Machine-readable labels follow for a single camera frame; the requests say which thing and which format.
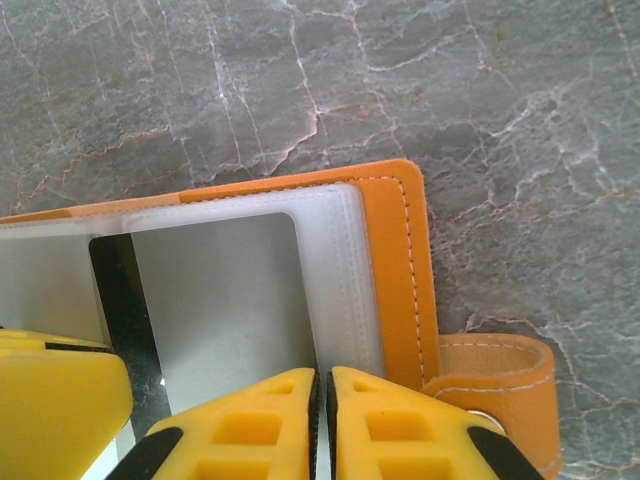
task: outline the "orange leather card holder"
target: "orange leather card holder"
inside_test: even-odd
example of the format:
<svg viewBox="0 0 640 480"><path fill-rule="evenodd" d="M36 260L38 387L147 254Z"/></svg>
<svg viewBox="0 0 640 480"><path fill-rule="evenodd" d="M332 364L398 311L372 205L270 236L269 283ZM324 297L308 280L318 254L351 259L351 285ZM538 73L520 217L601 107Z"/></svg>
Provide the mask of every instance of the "orange leather card holder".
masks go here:
<svg viewBox="0 0 640 480"><path fill-rule="evenodd" d="M350 184L360 192L389 380L495 418L546 477L561 468L553 356L506 334L439 335L426 200L403 159L35 214L0 223L109 215L288 189Z"/></svg>

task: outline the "orange leather cover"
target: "orange leather cover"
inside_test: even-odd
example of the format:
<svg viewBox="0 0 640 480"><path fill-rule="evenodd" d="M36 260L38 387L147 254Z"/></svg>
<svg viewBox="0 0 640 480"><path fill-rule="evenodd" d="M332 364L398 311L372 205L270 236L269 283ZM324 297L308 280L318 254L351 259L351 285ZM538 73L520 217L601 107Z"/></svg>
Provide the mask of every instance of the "orange leather cover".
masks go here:
<svg viewBox="0 0 640 480"><path fill-rule="evenodd" d="M424 184L419 169L408 160L19 215L0 223L117 214L335 183L355 185L362 194L389 380L491 414L541 473L552 478L560 470L561 457L551 353L542 343L519 336L507 341L486 334L483 343L502 345L489 348L467 345L479 341L475 334L473 340L464 334L438 335ZM519 348L505 346L508 342ZM526 353L534 350L540 360ZM503 364L509 365L514 352L521 354L521 363L529 363L505 375ZM531 421L534 407L544 421Z"/></svg>

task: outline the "gray marble surface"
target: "gray marble surface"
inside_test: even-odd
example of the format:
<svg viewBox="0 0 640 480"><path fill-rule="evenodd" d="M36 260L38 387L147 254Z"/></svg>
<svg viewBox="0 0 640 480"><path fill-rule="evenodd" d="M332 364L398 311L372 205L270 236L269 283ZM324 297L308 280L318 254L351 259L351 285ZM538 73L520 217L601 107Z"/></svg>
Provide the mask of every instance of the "gray marble surface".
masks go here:
<svg viewBox="0 0 640 480"><path fill-rule="evenodd" d="M637 0L0 0L0 213L407 156L441 328L557 354L563 478L640 478Z"/></svg>

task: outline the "marble countertop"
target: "marble countertop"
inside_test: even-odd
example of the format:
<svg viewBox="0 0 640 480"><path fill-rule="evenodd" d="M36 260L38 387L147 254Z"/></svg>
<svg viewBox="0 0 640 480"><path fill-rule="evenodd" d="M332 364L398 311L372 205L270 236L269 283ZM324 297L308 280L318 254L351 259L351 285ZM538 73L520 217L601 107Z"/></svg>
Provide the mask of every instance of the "marble countertop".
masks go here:
<svg viewBox="0 0 640 480"><path fill-rule="evenodd" d="M0 214L406 156L441 329L557 355L566 479L640 478L640 3L0 0Z"/></svg>

